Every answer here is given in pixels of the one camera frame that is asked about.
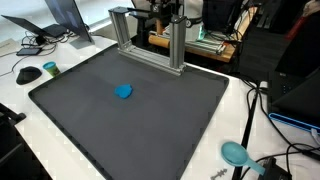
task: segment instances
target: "computer mouse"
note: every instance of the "computer mouse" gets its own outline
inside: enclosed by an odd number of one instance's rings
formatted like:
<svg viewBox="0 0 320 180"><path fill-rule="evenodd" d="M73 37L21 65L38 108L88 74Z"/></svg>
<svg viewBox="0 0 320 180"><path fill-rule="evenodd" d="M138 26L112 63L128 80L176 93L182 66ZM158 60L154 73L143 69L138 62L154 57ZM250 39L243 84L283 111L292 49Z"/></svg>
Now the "computer mouse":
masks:
<svg viewBox="0 0 320 180"><path fill-rule="evenodd" d="M26 67L20 69L20 73L17 78L17 84L24 85L28 84L36 79L38 79L42 75L41 71L36 67Z"/></svg>

